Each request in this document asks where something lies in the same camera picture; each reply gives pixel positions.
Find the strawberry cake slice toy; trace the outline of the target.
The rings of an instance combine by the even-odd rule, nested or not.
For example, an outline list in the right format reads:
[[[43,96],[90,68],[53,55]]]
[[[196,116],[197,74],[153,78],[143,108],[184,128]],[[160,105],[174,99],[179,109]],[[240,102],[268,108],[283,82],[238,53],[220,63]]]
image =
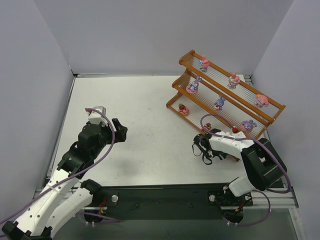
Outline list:
[[[203,132],[206,132],[206,131],[210,131],[211,129],[212,129],[211,123],[207,122],[206,124],[203,125],[203,127],[202,127],[201,130],[202,130]]]

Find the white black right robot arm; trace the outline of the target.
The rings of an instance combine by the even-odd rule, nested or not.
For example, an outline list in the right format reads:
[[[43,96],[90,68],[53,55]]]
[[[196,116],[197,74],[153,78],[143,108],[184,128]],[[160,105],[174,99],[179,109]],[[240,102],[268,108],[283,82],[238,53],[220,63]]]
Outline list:
[[[213,158],[234,157],[243,163],[245,175],[232,180],[224,187],[224,192],[239,198],[253,190],[265,191],[281,177],[288,178],[287,167],[266,138],[259,140],[246,137],[243,132],[229,133],[212,129],[198,134],[193,139],[206,165]]]

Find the pink pig clear cup toy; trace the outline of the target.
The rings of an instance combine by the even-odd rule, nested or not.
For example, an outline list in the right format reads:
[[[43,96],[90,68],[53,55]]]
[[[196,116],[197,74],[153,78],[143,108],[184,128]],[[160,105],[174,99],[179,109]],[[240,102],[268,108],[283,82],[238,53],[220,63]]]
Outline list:
[[[234,72],[228,79],[228,88],[234,90],[240,84],[240,77]]]

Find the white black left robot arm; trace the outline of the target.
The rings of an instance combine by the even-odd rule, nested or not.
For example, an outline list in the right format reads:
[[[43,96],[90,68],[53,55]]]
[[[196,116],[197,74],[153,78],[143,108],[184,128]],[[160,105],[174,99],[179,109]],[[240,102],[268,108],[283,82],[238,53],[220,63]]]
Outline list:
[[[91,204],[93,196],[102,189],[91,179],[85,180],[67,200],[64,197],[84,176],[84,170],[94,165],[105,146],[126,141],[127,127],[116,118],[112,123],[110,126],[101,117],[86,123],[38,198],[16,220],[3,225],[5,237],[9,240],[51,240],[65,223]]]

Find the small purple bunny cupcake toy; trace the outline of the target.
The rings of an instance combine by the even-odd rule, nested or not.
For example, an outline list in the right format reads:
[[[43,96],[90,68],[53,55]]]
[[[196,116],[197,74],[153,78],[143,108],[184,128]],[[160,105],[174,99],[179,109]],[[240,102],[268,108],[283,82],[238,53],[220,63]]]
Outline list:
[[[222,95],[219,95],[218,97],[219,98],[214,102],[214,109],[216,111],[221,111],[223,109],[226,99]]]

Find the purple bunny sitting donut toy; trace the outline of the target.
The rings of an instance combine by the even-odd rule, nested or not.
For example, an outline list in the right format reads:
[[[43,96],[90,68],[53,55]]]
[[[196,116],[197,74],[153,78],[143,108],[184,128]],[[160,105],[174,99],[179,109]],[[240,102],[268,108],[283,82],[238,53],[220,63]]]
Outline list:
[[[185,88],[186,92],[190,95],[196,94],[199,90],[199,84],[201,81],[202,78],[199,75],[197,75],[195,80]]]

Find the strawberry bear donut toy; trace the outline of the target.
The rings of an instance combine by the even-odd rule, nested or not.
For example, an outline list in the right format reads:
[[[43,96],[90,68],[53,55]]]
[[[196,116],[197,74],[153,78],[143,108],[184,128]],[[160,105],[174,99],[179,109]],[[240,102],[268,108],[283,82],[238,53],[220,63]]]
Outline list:
[[[184,116],[187,116],[190,110],[182,103],[178,105],[178,112]]]

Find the pink pig bow toy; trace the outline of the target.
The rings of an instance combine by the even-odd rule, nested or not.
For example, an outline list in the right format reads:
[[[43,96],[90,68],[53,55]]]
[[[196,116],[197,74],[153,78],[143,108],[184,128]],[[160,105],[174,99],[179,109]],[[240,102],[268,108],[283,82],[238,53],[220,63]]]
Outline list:
[[[262,108],[262,107],[268,107],[269,106],[269,99],[267,96],[263,95],[263,94],[257,94],[255,96],[255,102],[254,104],[258,107],[258,108]]]

